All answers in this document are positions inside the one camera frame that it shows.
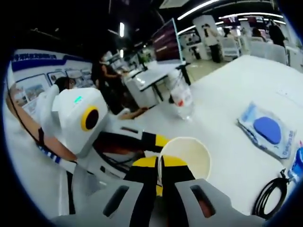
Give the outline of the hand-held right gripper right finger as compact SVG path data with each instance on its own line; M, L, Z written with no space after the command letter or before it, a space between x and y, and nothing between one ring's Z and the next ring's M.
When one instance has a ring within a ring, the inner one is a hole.
M163 199L170 227L261 227L264 219L237 211L231 199L204 179L195 179L180 158L161 157Z

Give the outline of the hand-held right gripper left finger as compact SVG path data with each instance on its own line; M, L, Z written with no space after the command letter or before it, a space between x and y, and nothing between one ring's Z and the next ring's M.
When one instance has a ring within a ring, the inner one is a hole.
M122 180L95 192L73 215L52 220L56 227L147 227L157 196L158 157L135 161Z

